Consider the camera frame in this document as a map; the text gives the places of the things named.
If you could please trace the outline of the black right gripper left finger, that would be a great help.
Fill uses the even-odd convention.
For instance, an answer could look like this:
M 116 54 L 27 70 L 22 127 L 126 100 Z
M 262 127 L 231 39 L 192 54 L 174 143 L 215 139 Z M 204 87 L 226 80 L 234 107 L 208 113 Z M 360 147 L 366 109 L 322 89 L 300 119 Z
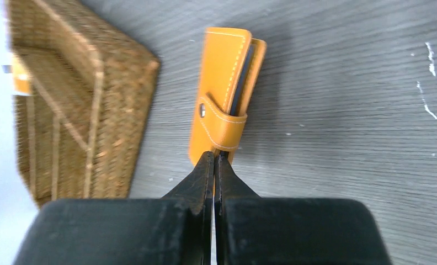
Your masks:
M 161 198 L 46 203 L 15 264 L 210 264 L 214 155 Z

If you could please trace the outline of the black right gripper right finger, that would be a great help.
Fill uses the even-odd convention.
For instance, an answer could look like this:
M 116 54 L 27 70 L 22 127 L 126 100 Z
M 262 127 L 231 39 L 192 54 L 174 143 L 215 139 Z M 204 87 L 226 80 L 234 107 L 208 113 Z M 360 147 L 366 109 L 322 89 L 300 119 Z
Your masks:
M 266 198 L 215 159 L 218 264 L 391 264 L 371 211 L 340 198 Z

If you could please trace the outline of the orange leather card holder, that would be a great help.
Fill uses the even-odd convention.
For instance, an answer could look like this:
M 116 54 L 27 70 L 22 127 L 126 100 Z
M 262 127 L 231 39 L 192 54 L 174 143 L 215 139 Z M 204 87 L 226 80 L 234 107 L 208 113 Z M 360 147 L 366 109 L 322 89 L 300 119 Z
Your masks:
M 205 151 L 232 161 L 247 121 L 247 109 L 267 51 L 247 29 L 205 30 L 198 92 L 189 141 L 196 165 Z

